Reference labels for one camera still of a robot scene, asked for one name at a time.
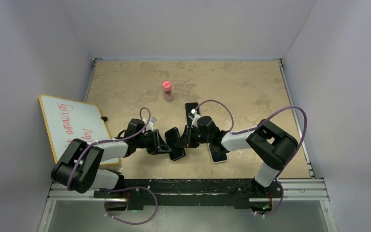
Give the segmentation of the purple edged smartphone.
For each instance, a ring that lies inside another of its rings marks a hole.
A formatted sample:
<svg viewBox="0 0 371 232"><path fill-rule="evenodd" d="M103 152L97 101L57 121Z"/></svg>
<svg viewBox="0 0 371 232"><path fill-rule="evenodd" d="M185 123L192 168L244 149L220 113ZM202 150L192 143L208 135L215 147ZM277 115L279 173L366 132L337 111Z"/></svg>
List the purple edged smartphone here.
<svg viewBox="0 0 371 232"><path fill-rule="evenodd" d="M191 125L191 119L188 117L190 111L192 109L197 109L198 113L201 115L200 113L200 109L198 108L198 103L197 102L188 102L185 104L185 112L186 112L186 122L187 122L187 125L189 126L192 126Z"/></svg>

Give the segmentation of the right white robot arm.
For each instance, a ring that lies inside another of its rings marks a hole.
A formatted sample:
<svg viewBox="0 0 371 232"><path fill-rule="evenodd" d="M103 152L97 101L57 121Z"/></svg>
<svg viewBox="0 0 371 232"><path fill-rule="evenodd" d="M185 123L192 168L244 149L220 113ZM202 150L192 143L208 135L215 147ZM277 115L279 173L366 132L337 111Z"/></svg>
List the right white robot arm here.
<svg viewBox="0 0 371 232"><path fill-rule="evenodd" d="M203 116L186 125L183 134L175 143L176 147L196 148L209 144L219 152L252 149L263 161L254 177L252 191L263 197L271 190L271 183L298 151L298 141L271 121L261 121L263 125L252 131L233 134L220 130L211 117Z"/></svg>

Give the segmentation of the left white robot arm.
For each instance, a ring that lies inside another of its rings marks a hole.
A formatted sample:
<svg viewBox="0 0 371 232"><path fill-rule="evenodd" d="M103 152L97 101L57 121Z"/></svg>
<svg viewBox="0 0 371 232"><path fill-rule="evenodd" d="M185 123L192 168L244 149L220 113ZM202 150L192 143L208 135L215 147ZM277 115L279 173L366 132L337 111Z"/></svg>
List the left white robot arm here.
<svg viewBox="0 0 371 232"><path fill-rule="evenodd" d="M92 144L73 139L52 169L51 179L66 186L69 191L85 193L91 188L105 188L108 194L118 198L125 191L124 183L119 181L122 174L101 170L100 164L129 157L137 149L145 149L151 155L171 152L159 131L154 130L149 121L132 119L124 131L124 137Z"/></svg>

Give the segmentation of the beige cased smartphone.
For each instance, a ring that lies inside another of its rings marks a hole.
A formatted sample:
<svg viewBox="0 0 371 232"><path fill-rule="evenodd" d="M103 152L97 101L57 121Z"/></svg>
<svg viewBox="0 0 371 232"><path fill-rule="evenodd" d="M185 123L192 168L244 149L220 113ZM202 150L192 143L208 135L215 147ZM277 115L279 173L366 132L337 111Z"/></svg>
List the beige cased smartphone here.
<svg viewBox="0 0 371 232"><path fill-rule="evenodd" d="M208 144L208 149L213 163L223 163L228 160L226 152L216 150L211 144Z"/></svg>

